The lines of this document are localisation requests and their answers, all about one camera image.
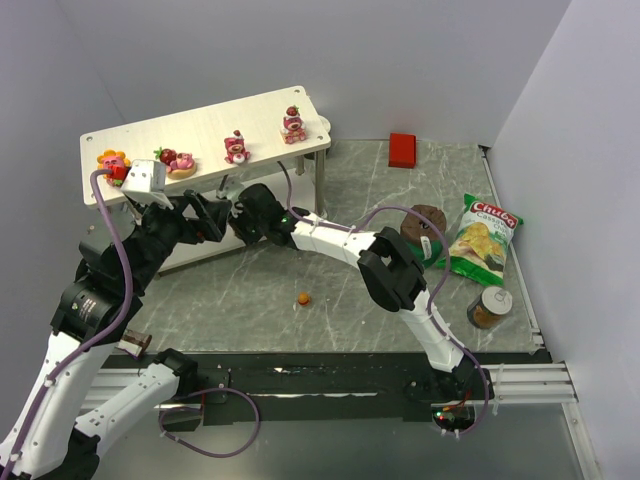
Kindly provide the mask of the pink bear donut toy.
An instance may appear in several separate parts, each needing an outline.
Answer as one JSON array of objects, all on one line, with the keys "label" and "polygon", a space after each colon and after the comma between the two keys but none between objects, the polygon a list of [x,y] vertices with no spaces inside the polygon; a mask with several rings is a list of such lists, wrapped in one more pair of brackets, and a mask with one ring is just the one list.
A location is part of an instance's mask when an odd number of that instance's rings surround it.
[{"label": "pink bear donut toy", "polygon": [[176,152],[174,149],[162,148],[154,151],[155,159],[166,167],[166,175],[171,180],[183,180],[193,176],[197,164],[191,153]]}]

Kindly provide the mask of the pink bear cupcake toy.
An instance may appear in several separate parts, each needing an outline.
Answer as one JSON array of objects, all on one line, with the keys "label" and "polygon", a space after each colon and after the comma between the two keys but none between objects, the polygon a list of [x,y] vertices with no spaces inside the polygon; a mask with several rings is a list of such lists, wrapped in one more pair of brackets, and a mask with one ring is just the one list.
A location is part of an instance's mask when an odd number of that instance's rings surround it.
[{"label": "pink bear cupcake toy", "polygon": [[245,147],[244,136],[239,130],[234,130],[232,134],[224,139],[225,161],[231,165],[241,165],[247,162],[251,153]]}]

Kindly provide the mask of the pink bear strawberry cake toy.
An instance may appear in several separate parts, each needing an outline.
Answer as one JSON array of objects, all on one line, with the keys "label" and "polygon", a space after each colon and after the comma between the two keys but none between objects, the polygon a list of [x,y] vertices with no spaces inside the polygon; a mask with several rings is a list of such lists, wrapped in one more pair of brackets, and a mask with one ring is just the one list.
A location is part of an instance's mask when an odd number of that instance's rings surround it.
[{"label": "pink bear strawberry cake toy", "polygon": [[288,145],[306,140],[306,124],[302,120],[299,108],[296,105],[291,105],[286,109],[280,134],[283,141]]}]

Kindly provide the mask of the orange bear toy top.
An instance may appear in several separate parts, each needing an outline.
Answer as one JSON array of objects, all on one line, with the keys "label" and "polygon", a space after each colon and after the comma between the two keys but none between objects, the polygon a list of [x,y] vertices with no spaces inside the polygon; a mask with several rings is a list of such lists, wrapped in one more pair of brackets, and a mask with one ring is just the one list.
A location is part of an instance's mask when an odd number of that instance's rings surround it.
[{"label": "orange bear toy top", "polygon": [[301,292],[297,297],[297,303],[300,306],[307,306],[311,303],[311,297],[305,292]]}]

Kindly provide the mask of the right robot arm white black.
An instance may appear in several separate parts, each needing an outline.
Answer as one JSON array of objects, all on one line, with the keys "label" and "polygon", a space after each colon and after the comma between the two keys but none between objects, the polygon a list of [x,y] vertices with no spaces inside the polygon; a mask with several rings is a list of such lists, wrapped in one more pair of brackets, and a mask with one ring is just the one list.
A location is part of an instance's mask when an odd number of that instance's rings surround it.
[{"label": "right robot arm white black", "polygon": [[261,183],[239,194],[228,224],[247,245],[266,239],[356,268],[371,300],[399,315],[433,370],[449,375],[463,390],[475,385],[488,387],[479,362],[451,332],[434,305],[424,266],[398,231],[385,227],[371,232],[328,222],[306,209],[284,206]]}]

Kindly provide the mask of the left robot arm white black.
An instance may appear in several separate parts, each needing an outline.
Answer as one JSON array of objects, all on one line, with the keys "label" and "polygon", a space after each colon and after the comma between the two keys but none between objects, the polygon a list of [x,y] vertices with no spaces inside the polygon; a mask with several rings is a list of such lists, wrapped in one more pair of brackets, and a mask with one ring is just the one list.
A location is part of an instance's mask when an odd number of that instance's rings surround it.
[{"label": "left robot arm white black", "polygon": [[80,414],[93,380],[141,309],[141,298],[179,243],[219,242],[231,204],[194,191],[152,204],[142,221],[102,221],[80,244],[75,281],[51,321],[41,370],[12,431],[1,444],[4,479],[89,479],[119,436],[153,406],[195,386],[198,364],[167,349],[141,379],[91,413]]}]

